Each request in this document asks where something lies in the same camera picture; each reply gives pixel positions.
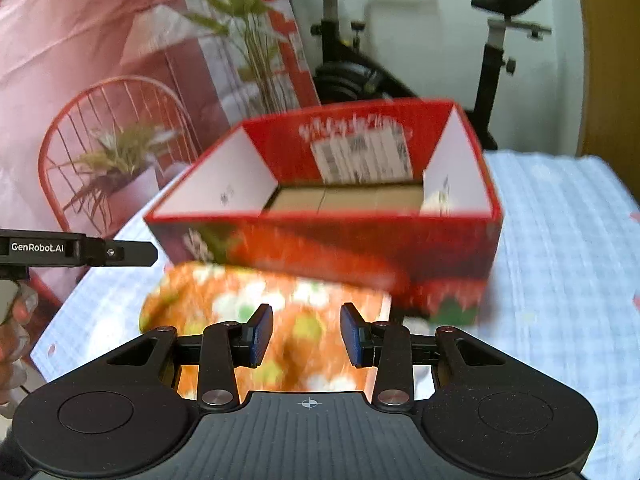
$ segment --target red box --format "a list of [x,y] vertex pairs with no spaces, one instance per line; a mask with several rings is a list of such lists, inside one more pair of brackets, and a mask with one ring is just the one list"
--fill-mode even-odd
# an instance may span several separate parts
[[174,263],[386,290],[394,306],[464,324],[482,297],[502,211],[462,109],[407,99],[245,121],[145,220]]

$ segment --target chair backrest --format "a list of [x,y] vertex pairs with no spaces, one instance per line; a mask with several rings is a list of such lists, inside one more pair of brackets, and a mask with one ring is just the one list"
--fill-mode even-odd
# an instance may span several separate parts
[[106,79],[80,92],[53,119],[38,156],[40,185],[60,228],[101,237],[113,235],[122,218],[112,214],[108,200],[93,193],[73,201],[91,175],[73,161],[100,150],[96,132],[122,131],[135,124],[157,126],[175,135],[158,156],[158,170],[198,156],[191,121],[179,97],[159,81],[142,76]]

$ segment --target blue checkered tablecloth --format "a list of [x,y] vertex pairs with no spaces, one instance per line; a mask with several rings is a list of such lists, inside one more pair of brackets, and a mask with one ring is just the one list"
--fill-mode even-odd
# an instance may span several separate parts
[[[583,474],[640,479],[638,206],[599,158],[486,155],[505,211],[478,324],[466,330],[582,393],[599,421]],[[142,213],[118,238],[151,240]],[[53,380],[138,335],[151,268],[92,269],[31,356]],[[417,319],[414,333],[433,333]],[[418,397],[433,391],[416,367]]]

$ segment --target brown door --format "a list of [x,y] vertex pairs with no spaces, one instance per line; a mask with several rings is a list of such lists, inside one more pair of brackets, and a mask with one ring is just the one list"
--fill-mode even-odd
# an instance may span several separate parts
[[597,155],[640,200],[640,0],[582,0],[583,155]]

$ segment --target exercise bike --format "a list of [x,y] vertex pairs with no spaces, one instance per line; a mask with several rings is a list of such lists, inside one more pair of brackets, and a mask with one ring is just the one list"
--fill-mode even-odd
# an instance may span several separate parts
[[[513,75],[516,60],[504,60],[504,36],[508,28],[529,33],[532,40],[541,40],[551,29],[538,23],[513,20],[540,0],[471,0],[471,6],[501,18],[489,18],[489,37],[484,46],[482,70],[473,110],[466,110],[471,124],[486,150],[496,150],[497,143],[488,131],[494,108],[500,71]],[[351,22],[354,37],[351,42],[340,37],[338,0],[322,0],[322,22],[312,25],[311,34],[322,40],[322,65],[316,70],[314,83],[323,104],[370,99],[416,97],[417,94],[384,67],[360,51],[360,33],[364,22]]]

